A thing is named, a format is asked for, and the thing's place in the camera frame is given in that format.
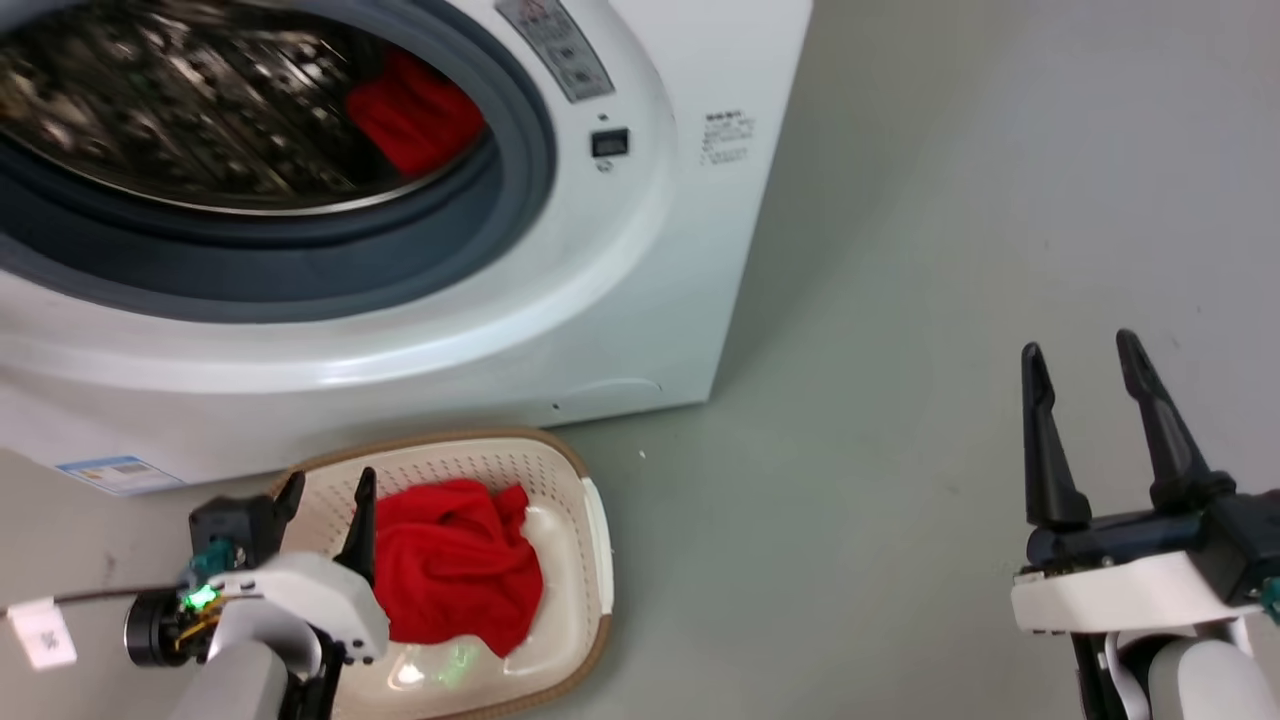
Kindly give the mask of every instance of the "laundry basket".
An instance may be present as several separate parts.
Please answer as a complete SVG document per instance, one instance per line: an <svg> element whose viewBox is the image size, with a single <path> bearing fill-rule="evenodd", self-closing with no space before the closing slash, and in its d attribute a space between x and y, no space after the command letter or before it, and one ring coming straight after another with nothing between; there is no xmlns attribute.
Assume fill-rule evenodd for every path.
<svg viewBox="0 0 1280 720"><path fill-rule="evenodd" d="M307 474L283 551L337 555L355 511L364 468L378 470L378 496L454 478L492 491L529 493L525 537L545 588L529 638L506 659L475 637L431 646L392 643L372 665L343 669L339 720L489 719L556 700L599 661L613 614L613 556L600 496L581 459L531 429L466 432L392 442L319 457Z"/></svg>

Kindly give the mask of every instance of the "sticker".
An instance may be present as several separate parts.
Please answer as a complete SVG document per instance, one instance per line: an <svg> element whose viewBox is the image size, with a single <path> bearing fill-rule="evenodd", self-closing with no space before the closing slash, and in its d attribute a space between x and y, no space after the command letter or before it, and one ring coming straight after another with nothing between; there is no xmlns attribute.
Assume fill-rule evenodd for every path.
<svg viewBox="0 0 1280 720"><path fill-rule="evenodd" d="M76 664L76 643L54 598L13 605L8 618L32 667L49 670Z"/></svg>
<svg viewBox="0 0 1280 720"><path fill-rule="evenodd" d="M709 113L703 129L703 165L727 165L746 160L751 138L755 137L755 118L742 110Z"/></svg>
<svg viewBox="0 0 1280 720"><path fill-rule="evenodd" d="M525 36L570 102L613 92L599 55L559 0L498 0L498 12Z"/></svg>
<svg viewBox="0 0 1280 720"><path fill-rule="evenodd" d="M58 465L58 469L111 495L138 495L182 487L178 478L128 455Z"/></svg>

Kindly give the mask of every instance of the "white washing machine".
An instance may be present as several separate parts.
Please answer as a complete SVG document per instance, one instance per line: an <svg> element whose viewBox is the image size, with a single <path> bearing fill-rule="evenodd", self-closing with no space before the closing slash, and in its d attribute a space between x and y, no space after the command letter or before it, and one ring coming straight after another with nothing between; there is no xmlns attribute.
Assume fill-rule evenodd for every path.
<svg viewBox="0 0 1280 720"><path fill-rule="evenodd" d="M0 0L5 446L132 495L708 398L809 0L119 4ZM483 115L420 177L324 165L324 72L387 47Z"/></svg>

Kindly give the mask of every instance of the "floor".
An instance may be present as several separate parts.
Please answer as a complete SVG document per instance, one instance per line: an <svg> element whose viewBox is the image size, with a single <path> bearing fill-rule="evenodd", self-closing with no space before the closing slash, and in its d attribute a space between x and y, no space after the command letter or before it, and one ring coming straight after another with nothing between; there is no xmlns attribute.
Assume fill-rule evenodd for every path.
<svg viewBox="0 0 1280 720"><path fill-rule="evenodd" d="M609 512L616 634L529 716L1080 717L1069 644L1009 607L1018 352L1044 346L1096 511L1149 482L1121 325L1210 461L1272 482L1277 26L1266 0L818 0L713 402L562 430ZM154 580L212 492L0 477L0 601ZM183 671L131 667L122 612L70 610L63 671L5 634L13 716L164 717Z"/></svg>

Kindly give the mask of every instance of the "red cloth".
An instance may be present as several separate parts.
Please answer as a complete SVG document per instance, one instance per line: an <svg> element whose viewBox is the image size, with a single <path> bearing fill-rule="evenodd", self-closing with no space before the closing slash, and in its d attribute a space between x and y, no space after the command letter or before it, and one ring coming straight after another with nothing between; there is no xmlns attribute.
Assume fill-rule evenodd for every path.
<svg viewBox="0 0 1280 720"><path fill-rule="evenodd" d="M490 497L476 480L416 486L378 501L374 594L392 639L434 644L479 635L507 657L543 597L538 556L520 529L529 496Z"/></svg>
<svg viewBox="0 0 1280 720"><path fill-rule="evenodd" d="M347 115L407 177L448 165L485 128L466 92L401 49L387 51L381 77L347 95Z"/></svg>

